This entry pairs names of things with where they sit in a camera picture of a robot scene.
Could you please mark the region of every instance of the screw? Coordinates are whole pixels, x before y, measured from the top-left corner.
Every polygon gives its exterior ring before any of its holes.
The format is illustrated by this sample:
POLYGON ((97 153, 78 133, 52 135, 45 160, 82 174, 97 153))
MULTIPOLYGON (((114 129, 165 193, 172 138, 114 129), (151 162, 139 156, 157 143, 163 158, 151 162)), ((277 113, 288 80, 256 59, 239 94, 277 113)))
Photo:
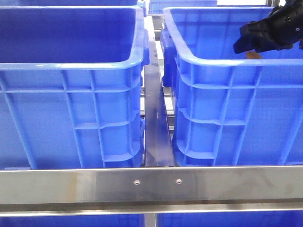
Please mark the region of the screw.
POLYGON ((134 181, 134 185, 138 186, 140 184, 140 181, 139 180, 135 180, 134 181))
POLYGON ((176 180, 176 184, 180 185, 182 183, 182 180, 181 179, 177 179, 176 180))

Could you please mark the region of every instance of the metal shelf frame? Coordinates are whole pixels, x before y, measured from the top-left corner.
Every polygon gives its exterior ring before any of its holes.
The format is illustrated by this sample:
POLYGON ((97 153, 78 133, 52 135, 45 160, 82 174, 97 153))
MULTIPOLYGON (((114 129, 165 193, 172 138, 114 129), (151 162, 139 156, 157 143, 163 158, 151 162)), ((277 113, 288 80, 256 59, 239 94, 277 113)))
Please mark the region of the metal shelf frame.
POLYGON ((175 167, 151 16, 146 27, 144 167, 0 171, 0 217, 145 213, 154 227, 156 213, 303 210, 303 166, 175 167))

